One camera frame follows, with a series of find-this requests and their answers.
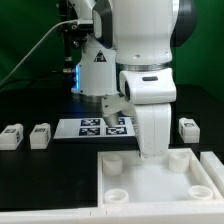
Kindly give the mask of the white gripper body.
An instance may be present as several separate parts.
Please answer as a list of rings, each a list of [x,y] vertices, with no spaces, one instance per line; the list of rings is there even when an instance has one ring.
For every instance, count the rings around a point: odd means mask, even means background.
[[[134,113],[140,157],[165,155],[170,142],[170,103],[176,100],[172,69],[121,71],[120,89]]]

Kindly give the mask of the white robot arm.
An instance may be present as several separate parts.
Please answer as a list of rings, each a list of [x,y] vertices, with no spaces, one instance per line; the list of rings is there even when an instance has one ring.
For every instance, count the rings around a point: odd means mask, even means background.
[[[194,0],[68,0],[83,33],[82,58],[72,92],[99,99],[110,126],[132,116],[140,157],[167,153],[176,87],[173,47],[194,32]]]

